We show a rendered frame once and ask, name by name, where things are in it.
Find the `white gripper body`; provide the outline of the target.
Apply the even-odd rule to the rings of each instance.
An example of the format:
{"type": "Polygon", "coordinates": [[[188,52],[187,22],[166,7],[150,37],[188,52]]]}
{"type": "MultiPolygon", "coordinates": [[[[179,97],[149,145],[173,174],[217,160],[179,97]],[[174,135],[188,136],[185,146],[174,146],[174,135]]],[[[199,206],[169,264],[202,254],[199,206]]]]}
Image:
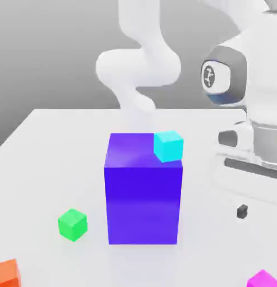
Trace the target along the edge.
{"type": "Polygon", "coordinates": [[[215,145],[211,163],[211,179],[221,189],[277,206],[277,163],[225,145],[215,145]]]}

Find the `small magenta cube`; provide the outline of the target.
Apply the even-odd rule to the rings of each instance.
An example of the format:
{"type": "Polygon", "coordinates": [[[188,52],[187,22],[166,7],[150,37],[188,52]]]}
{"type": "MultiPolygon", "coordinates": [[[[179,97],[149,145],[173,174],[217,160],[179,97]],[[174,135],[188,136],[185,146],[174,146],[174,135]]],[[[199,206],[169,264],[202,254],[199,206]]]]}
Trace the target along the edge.
{"type": "Polygon", "coordinates": [[[248,279],[246,287],[277,287],[277,279],[261,270],[248,279]]]}

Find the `small cyan cube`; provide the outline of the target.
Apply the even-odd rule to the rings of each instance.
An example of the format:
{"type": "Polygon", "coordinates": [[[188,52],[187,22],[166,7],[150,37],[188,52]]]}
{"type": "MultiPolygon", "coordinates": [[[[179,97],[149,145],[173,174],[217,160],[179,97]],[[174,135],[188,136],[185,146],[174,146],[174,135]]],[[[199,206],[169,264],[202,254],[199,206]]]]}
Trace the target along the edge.
{"type": "Polygon", "coordinates": [[[180,161],[184,139],[176,131],[154,133],[154,154],[162,162],[180,161]]]}

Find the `small green cube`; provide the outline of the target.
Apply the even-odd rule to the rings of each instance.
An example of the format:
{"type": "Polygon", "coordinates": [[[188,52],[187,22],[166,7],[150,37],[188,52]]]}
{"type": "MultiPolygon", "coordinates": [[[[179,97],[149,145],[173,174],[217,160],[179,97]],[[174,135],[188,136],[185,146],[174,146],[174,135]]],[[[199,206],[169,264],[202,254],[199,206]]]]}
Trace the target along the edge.
{"type": "Polygon", "coordinates": [[[61,236],[75,242],[87,232],[87,216],[76,209],[69,209],[58,218],[58,229],[61,236]]]}

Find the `small orange cube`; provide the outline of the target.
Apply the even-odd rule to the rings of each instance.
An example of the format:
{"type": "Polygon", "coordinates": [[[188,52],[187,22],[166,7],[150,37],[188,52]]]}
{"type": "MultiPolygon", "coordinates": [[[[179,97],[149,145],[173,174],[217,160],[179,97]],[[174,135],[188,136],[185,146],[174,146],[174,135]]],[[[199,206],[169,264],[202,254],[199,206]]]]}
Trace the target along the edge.
{"type": "Polygon", "coordinates": [[[0,287],[21,287],[16,259],[0,262],[0,287]]]}

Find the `large purple box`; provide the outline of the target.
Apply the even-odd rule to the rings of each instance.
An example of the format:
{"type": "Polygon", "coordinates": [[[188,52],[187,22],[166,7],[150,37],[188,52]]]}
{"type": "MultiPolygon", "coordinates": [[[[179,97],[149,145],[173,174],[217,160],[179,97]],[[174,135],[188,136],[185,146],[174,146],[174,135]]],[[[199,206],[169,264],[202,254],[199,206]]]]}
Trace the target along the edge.
{"type": "Polygon", "coordinates": [[[154,133],[112,133],[104,164],[109,244],[176,244],[182,176],[182,160],[154,154],[154,133]]]}

